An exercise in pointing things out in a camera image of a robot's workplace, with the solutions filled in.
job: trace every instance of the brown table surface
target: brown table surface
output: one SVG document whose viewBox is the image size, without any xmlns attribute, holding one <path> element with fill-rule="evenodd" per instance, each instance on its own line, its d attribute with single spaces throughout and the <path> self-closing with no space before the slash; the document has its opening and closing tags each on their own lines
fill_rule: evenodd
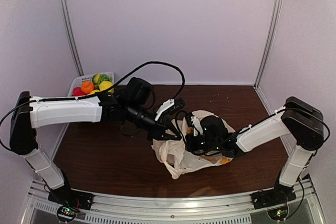
<svg viewBox="0 0 336 224">
<path fill-rule="evenodd" d="M 157 104 L 178 86 L 155 86 Z M 187 111 L 208 110 L 238 130 L 267 113 L 253 87 L 186 86 L 181 93 Z M 255 148 L 229 164 L 172 179 L 155 157 L 146 132 L 134 137 L 119 132 L 119 122 L 71 123 L 55 163 L 72 188 L 138 197 L 191 197 L 242 193 L 272 187 L 287 160 L 280 139 Z M 124 127 L 131 130 L 131 125 Z"/>
</svg>

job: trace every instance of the white basket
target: white basket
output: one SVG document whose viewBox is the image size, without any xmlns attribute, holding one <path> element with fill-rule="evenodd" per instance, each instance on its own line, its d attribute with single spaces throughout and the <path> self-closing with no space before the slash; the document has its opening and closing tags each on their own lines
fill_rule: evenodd
<svg viewBox="0 0 336 224">
<path fill-rule="evenodd" d="M 114 84 L 114 73 L 113 72 L 103 72 L 104 74 L 106 74 L 108 77 L 112 77 L 112 83 Z M 92 77 L 95 75 L 94 74 L 87 74 L 85 76 L 80 76 L 77 77 L 75 80 L 73 80 L 71 86 L 70 86 L 70 90 L 68 93 L 68 96 L 71 97 L 72 96 L 72 91 L 74 90 L 74 88 L 77 88 L 82 85 L 83 82 L 85 81 L 92 81 Z"/>
</svg>

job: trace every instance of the white wall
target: white wall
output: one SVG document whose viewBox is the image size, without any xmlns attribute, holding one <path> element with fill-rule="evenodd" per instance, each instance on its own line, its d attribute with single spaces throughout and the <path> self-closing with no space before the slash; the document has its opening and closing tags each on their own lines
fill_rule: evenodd
<svg viewBox="0 0 336 224">
<path fill-rule="evenodd" d="M 182 68 L 190 84 L 252 84 L 274 0 L 67 0 L 86 74 L 123 76 L 148 60 Z M 152 83 L 180 83 L 146 67 Z"/>
<path fill-rule="evenodd" d="M 275 41 L 261 82 L 273 109 L 291 95 L 324 114 L 332 135 L 311 173 L 327 223 L 336 223 L 336 0 L 283 0 Z"/>
<path fill-rule="evenodd" d="M 0 0 L 0 116 L 15 106 L 21 91 L 66 95 L 76 70 L 59 0 Z M 61 125 L 38 130 L 51 153 Z M 9 121 L 1 127 L 8 146 Z M 0 222 L 17 224 L 33 173 L 24 160 L 0 147 Z"/>
</svg>

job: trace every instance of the white plastic bag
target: white plastic bag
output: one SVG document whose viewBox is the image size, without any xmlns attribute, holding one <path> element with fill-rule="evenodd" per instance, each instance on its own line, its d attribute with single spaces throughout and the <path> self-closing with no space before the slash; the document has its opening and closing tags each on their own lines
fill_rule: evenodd
<svg viewBox="0 0 336 224">
<path fill-rule="evenodd" d="M 206 116 L 214 115 L 204 110 L 194 111 L 193 114 L 199 120 L 202 120 Z M 224 120 L 223 122 L 229 132 L 234 132 L 233 128 Z M 184 118 L 183 121 L 178 121 L 177 123 L 185 136 L 188 130 L 186 119 Z M 178 179 L 182 174 L 192 173 L 206 167 L 224 165 L 232 160 L 232 158 L 222 156 L 221 154 L 211 157 L 195 156 L 185 150 L 185 144 L 182 140 L 153 140 L 152 148 L 155 151 L 157 159 L 165 165 L 173 179 Z"/>
</svg>

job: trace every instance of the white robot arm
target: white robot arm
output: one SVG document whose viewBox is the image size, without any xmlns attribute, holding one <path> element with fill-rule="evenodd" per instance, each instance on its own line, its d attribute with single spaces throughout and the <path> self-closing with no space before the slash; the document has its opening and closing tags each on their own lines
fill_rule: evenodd
<svg viewBox="0 0 336 224">
<path fill-rule="evenodd" d="M 152 91 L 148 82 L 132 78 L 124 89 L 114 94 L 100 92 L 81 98 L 41 98 L 22 92 L 11 121 L 10 150 L 22 156 L 43 178 L 51 191 L 49 200 L 65 206 L 79 203 L 80 208 L 90 209 L 92 195 L 71 190 L 66 175 L 36 142 L 35 129 L 58 123 L 128 120 L 146 130 L 149 140 L 180 140 L 179 132 L 165 115 L 180 110 L 184 106 L 183 100 L 169 99 L 155 113 L 143 107 Z"/>
<path fill-rule="evenodd" d="M 295 97 L 289 97 L 283 107 L 261 122 L 231 134 L 225 129 L 222 119 L 215 116 L 205 117 L 196 124 L 192 113 L 185 118 L 189 126 L 204 132 L 202 135 L 186 136 L 186 148 L 195 155 L 221 153 L 227 157 L 239 157 L 280 136 L 292 134 L 295 137 L 297 144 L 281 170 L 274 189 L 252 194 L 256 209 L 295 199 L 293 185 L 325 142 L 322 113 Z"/>
</svg>

